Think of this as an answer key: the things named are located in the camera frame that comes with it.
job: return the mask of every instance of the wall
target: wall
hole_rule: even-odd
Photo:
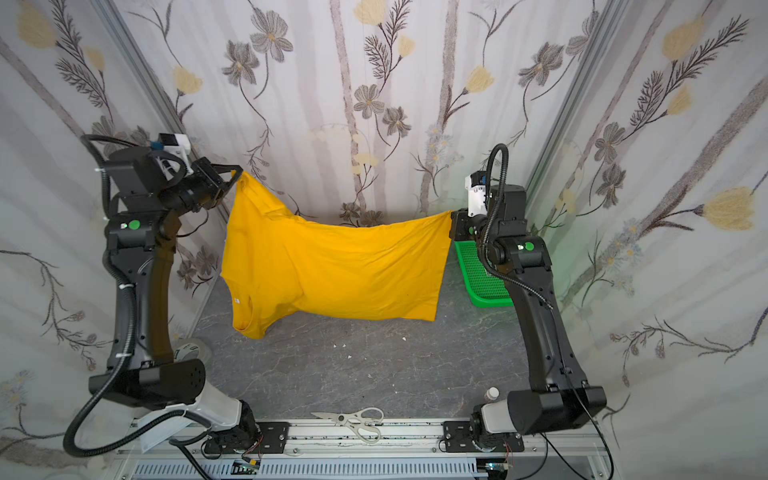
[[[3,2],[0,11],[0,476],[97,478],[102,458],[61,451],[114,331],[100,184],[78,137],[146,143],[165,127],[89,3]],[[185,217],[181,231],[203,219]],[[222,244],[215,214],[180,242],[174,272],[184,275],[172,273],[170,282],[174,338],[197,318]],[[78,441],[103,445],[130,418],[129,409],[103,402]]]
[[[604,2],[117,4],[202,154],[365,227],[463,207],[499,141],[524,184]]]
[[[631,2],[529,205],[626,478],[768,471],[766,27]]]

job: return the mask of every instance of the yellow cloth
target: yellow cloth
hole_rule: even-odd
[[[259,339],[297,310],[434,321],[450,228],[450,212],[371,228],[309,222],[243,174],[221,273],[233,326]]]

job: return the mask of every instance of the green basket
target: green basket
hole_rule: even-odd
[[[485,271],[478,260],[478,249],[474,241],[454,242],[458,264],[462,268],[464,284],[472,304],[482,308],[490,306],[511,306],[512,299],[504,282]]]

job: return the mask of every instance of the scissors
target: scissors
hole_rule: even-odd
[[[362,416],[364,412],[368,412],[369,410],[378,412],[381,417]],[[336,423],[336,426],[347,427],[348,429],[355,432],[357,438],[363,440],[365,443],[376,443],[382,438],[382,433],[379,431],[379,429],[373,425],[370,425],[371,423],[380,423],[384,419],[384,412],[382,412],[381,409],[377,409],[376,407],[367,407],[360,410],[359,412],[354,413],[312,412],[312,415],[319,419],[333,420],[333,422]],[[373,440],[367,439],[366,437],[360,435],[360,430],[363,430],[364,432],[375,433],[376,438]]]

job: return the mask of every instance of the small bottle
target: small bottle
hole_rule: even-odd
[[[495,402],[498,398],[498,389],[496,387],[491,387],[485,392],[485,401],[486,402]]]

